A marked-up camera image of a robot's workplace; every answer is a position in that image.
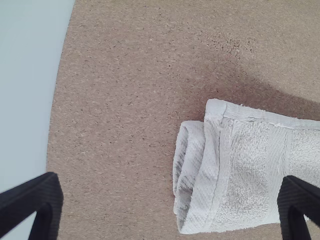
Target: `towel fold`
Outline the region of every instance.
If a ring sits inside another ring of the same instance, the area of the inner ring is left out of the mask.
[[[320,122],[210,99],[204,122],[184,121],[173,159],[182,234],[279,223],[282,179],[320,187]]]

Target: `white towel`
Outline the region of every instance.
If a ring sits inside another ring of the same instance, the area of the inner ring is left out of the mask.
[[[320,187],[319,173],[320,122],[210,99],[204,122],[184,121],[176,140],[178,230],[224,232],[278,223],[283,177]]]

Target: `cork surface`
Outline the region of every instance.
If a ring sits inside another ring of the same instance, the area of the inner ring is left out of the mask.
[[[212,98],[320,121],[319,11],[316,0],[76,1],[48,144],[59,239],[280,240],[277,224],[179,234],[175,141]]]

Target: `speckled surface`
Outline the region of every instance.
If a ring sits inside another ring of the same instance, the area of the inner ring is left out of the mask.
[[[320,120],[319,11],[316,0],[78,0],[48,144],[59,239],[280,240],[276,224],[180,235],[175,140],[211,98]]]

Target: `white wall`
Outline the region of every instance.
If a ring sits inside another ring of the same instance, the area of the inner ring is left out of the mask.
[[[46,171],[51,106],[74,1],[0,1],[0,193]],[[4,239],[28,239],[32,223]]]

